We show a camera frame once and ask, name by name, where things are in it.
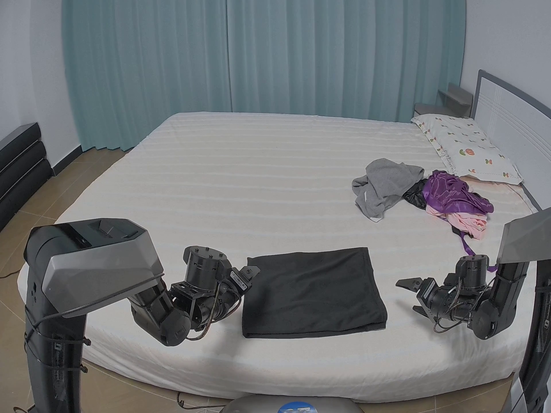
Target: pillow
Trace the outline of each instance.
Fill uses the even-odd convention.
[[[471,118],[422,114],[412,122],[423,131],[450,174],[512,185],[522,182],[514,164]]]

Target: purple cloth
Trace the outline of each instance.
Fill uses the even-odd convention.
[[[429,176],[423,196],[439,213],[487,214],[494,206],[484,197],[469,192],[469,185],[457,176],[434,170]]]

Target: tile floor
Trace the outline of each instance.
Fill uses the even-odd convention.
[[[29,231],[48,225],[76,200],[87,186],[118,161],[120,150],[88,150],[58,176],[51,178],[0,232],[0,276],[17,271]],[[17,291],[17,274],[0,280],[0,413],[12,407],[28,408],[32,393],[23,351],[24,305]],[[183,411],[176,392],[137,382],[86,363],[82,375],[84,413],[172,413]],[[511,378],[429,398],[398,403],[361,404],[365,413],[498,413],[505,402]],[[224,404],[228,400],[184,396],[186,406]],[[199,413],[220,409],[194,410]]]

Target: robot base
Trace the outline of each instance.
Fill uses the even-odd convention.
[[[362,413],[350,399],[317,396],[252,395],[236,399],[223,413]]]

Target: pile of clothes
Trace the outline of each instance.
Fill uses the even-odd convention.
[[[352,181],[356,205],[373,221],[382,219],[384,210],[402,197],[427,213],[449,222],[461,237],[465,252],[474,252],[465,236],[481,239],[488,213],[494,206],[484,197],[470,191],[469,185],[457,176],[435,170],[423,179],[424,170],[415,165],[377,159],[365,168],[365,176]]]

